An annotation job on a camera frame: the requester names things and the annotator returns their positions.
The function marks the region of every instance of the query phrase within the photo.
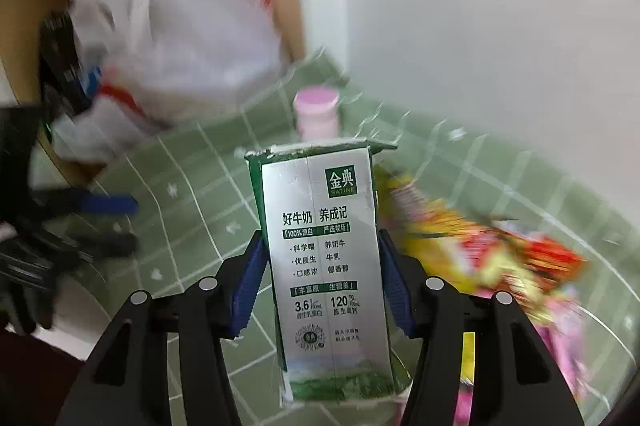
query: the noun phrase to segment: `checkered tablecloth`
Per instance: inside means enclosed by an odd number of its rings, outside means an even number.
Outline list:
[[[571,175],[531,151],[489,135],[366,97],[323,52],[294,66],[273,88],[226,120],[183,126],[149,141],[112,164],[93,189],[133,193],[140,203],[132,218],[73,216],[68,226],[132,230],[141,248],[132,259],[86,266],[79,281],[110,316],[133,291],[178,293],[220,263],[241,253],[259,227],[244,152],[296,139],[290,105],[302,86],[332,84],[341,92],[346,135],[398,144],[382,161],[414,175],[428,197],[444,198],[463,213],[497,213],[521,219],[590,260],[576,283],[586,329],[589,393],[580,403],[595,426],[636,371],[640,316],[640,239],[612,207]],[[269,274],[242,336],[223,342],[242,424],[354,426],[386,424],[395,407],[279,408],[273,299]],[[393,325],[392,346],[412,371],[420,343]],[[169,339],[174,425],[184,424],[178,368],[178,337]]]

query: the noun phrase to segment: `silver screw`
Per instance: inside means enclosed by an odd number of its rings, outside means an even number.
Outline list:
[[[495,299],[497,299],[503,305],[511,305],[511,303],[513,302],[511,294],[504,291],[498,292],[498,294],[495,295]]]
[[[144,303],[146,301],[146,292],[134,292],[129,298],[129,301],[131,301],[131,303],[133,303],[134,305],[140,305],[141,303]]]
[[[213,276],[208,276],[200,280],[198,285],[204,291],[211,291],[218,286],[218,280],[213,278]]]
[[[440,278],[429,278],[426,281],[426,285],[432,291],[439,291],[444,287],[444,281],[442,281]]]

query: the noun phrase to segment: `pink cap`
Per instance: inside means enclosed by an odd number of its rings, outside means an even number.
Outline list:
[[[293,99],[293,108],[302,115],[330,113],[338,105],[340,94],[328,86],[300,88]]]

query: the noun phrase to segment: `white plastic bag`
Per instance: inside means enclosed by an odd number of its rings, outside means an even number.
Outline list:
[[[73,0],[71,17],[82,64],[162,123],[233,111],[288,64],[270,0]]]

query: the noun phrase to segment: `blue gripper pad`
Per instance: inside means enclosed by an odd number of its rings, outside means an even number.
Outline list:
[[[380,266],[382,267],[382,289],[385,292],[391,313],[396,325],[402,329],[404,335],[413,337],[415,321],[411,313],[411,296],[409,289],[396,262],[396,248],[390,243],[390,238],[378,233],[380,247]]]
[[[249,259],[242,269],[242,275],[231,301],[229,332],[233,337],[237,337],[240,330],[249,323],[251,312],[254,309],[255,297],[258,294],[262,275],[269,259],[269,252],[260,232],[254,234],[244,254],[248,254]]]
[[[85,195],[80,200],[80,213],[93,215],[131,215],[138,210],[138,202],[131,195]]]

